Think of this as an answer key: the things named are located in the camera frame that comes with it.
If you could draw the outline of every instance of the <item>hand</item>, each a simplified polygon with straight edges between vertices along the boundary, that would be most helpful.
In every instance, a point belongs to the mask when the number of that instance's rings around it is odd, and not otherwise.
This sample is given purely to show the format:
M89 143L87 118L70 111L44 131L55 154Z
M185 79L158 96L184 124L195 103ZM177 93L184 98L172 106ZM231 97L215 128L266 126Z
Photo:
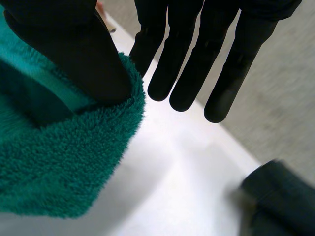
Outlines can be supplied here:
M208 121L221 122L261 45L271 36L277 22L290 17L301 1L135 0L141 31L136 35L130 57L145 75L163 41L168 9L170 33L148 87L153 100L163 101L177 79L192 40L196 17L202 9L197 43L170 96L173 109L186 111L199 93L227 30L241 9L232 48L204 110Z
M58 65L87 95L108 106L130 97L129 75L95 10L96 0L0 0L0 4L14 33Z

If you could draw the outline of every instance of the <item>teal microfiber towel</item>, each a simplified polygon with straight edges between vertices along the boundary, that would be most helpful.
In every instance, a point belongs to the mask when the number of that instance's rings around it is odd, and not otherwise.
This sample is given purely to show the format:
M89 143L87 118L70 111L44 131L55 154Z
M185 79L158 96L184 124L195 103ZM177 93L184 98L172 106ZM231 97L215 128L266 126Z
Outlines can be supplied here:
M0 212L77 218L88 211L143 118L141 77L120 57L131 97L98 106L0 17ZM28 112L54 118L38 125Z

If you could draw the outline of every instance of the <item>black rubber glove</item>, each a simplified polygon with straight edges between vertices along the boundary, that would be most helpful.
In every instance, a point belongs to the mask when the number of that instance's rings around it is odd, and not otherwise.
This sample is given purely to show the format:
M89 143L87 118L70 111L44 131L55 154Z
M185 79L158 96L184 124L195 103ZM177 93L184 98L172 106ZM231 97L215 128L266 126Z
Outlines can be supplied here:
M221 122L261 45L271 36L278 20L290 17L301 1L205 0L203 4L203 0L135 0L141 31L130 57L145 75L163 40L168 8L170 33L148 88L153 100L164 100L177 79L202 9L197 43L170 96L176 111L186 111L219 54L230 24L242 9L233 46L204 111L208 121Z
M0 0L11 29L104 105L130 96L130 81L96 0Z

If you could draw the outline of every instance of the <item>white table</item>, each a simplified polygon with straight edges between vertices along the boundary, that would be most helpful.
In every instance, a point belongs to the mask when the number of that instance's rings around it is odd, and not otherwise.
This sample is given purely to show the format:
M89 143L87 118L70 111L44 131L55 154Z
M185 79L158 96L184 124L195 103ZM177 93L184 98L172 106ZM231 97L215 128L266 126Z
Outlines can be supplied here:
M129 53L133 39L113 39ZM147 73L145 89L157 63ZM259 164L198 103L185 113L147 98L145 119L90 212L78 220L0 214L0 236L238 236L232 193Z

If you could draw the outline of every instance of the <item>black object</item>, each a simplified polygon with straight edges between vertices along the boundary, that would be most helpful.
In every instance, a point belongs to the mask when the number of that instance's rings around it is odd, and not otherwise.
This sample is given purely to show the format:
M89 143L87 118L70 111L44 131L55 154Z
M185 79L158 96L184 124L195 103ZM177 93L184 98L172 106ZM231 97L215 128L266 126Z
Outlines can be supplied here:
M57 64L95 100L114 105L130 95L129 76L95 10L96 0L0 0L11 29Z
M298 236L293 230L281 224L275 217L260 207L255 211L251 222L252 236Z
M293 235L315 235L315 190L283 163L268 162L251 173L241 187L255 199L262 211Z
M206 104L210 122L225 119L261 45L271 36L278 20L290 17L302 0L135 0L141 31L130 52L144 75L165 31L166 10L170 34L152 76L149 96L164 100L170 93L190 46L195 19L202 8L199 37L170 96L177 111L187 110L199 93L220 52L228 27L242 9L236 37L217 84Z

